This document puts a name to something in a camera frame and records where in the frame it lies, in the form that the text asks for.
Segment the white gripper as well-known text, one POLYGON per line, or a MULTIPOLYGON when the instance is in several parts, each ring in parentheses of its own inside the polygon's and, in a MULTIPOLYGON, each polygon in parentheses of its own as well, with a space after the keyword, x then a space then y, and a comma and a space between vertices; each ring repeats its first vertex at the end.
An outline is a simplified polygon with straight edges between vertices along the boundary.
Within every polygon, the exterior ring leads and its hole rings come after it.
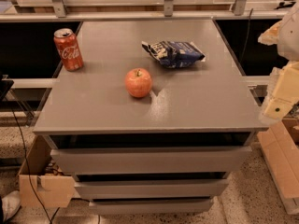
POLYGON ((299 3, 260 34, 258 42, 278 45, 278 54, 289 62, 282 68, 274 67, 267 85, 259 120, 263 124, 282 121, 299 102, 299 3))

